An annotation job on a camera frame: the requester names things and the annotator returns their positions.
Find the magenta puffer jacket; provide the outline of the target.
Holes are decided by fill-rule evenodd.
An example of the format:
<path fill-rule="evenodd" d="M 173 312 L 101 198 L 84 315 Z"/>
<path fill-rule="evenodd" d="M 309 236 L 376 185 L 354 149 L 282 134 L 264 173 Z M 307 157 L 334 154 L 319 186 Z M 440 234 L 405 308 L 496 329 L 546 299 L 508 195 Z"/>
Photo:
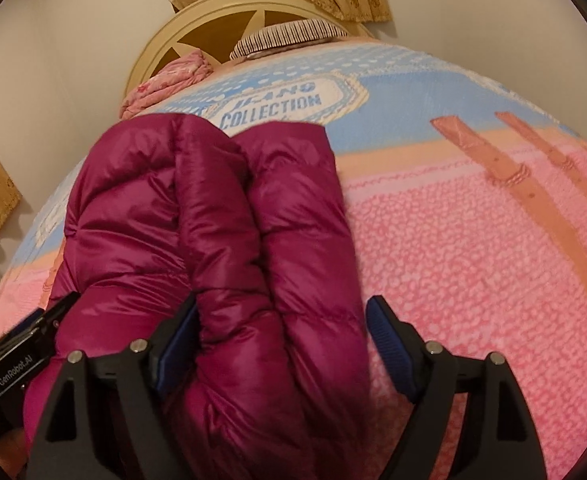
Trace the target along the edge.
<path fill-rule="evenodd" d="M 364 469 L 364 307 L 335 155 L 323 127 L 228 136 L 149 114 L 94 144 L 72 188 L 51 299 L 78 293 L 31 382 L 34 438 L 66 356 L 150 336 L 194 297 L 201 349 L 168 407 L 201 479 L 354 479 Z"/>

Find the blue and pink bedspread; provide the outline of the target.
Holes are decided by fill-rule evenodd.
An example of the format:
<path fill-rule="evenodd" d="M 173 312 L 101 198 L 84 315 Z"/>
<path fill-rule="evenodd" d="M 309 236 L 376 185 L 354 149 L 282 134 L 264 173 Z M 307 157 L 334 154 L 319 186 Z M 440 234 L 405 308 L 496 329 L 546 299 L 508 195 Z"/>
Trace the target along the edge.
<path fill-rule="evenodd" d="M 383 479 L 411 412 L 368 333 L 366 304 L 377 295 L 456 356 L 502 353 L 531 412 L 544 479 L 587 479 L 587 142 L 492 81 L 355 39 L 236 58 L 130 119 L 149 114 L 198 116 L 228 136 L 266 122 L 325 129 L 371 378 L 364 469 L 354 479 Z M 0 292 L 0 337 L 62 299 L 50 294 L 87 155 L 16 256 L 14 270 L 31 277 L 23 299 Z M 0 478 L 29 479 L 35 437 L 23 416 L 0 438 Z"/>

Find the folded pink floral blanket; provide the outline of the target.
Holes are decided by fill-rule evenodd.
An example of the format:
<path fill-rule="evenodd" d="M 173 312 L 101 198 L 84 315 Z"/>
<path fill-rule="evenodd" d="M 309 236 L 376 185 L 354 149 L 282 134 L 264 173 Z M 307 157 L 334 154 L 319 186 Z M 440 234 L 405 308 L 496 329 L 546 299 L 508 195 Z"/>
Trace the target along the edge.
<path fill-rule="evenodd" d="M 147 81 L 127 93 L 118 118 L 135 117 L 147 108 L 174 96 L 175 93 L 199 84 L 214 72 L 214 67 L 199 49 L 165 65 Z"/>

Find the cream wooden headboard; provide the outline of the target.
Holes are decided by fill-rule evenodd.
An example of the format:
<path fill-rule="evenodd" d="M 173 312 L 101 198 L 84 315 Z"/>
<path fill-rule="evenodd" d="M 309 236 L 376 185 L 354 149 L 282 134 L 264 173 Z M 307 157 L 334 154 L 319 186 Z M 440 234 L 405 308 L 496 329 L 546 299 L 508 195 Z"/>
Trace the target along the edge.
<path fill-rule="evenodd" d="M 373 36 L 364 25 L 337 20 L 307 0 L 199 0 L 175 13 L 149 39 L 130 70 L 124 91 L 132 91 L 167 63 L 197 49 L 212 65 L 220 66 L 229 61 L 241 38 L 301 18 L 321 18 L 352 36 Z"/>

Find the striped pillow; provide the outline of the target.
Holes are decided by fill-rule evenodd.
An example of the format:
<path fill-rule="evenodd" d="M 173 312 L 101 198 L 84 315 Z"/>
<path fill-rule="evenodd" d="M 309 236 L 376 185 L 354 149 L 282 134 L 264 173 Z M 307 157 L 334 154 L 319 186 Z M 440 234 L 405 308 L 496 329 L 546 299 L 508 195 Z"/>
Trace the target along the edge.
<path fill-rule="evenodd" d="M 320 18 L 306 18 L 261 28 L 242 37 L 229 58 L 249 58 L 276 49 L 299 47 L 302 44 L 316 44 L 316 42 L 331 41 L 348 37 L 349 33 L 339 25 Z"/>

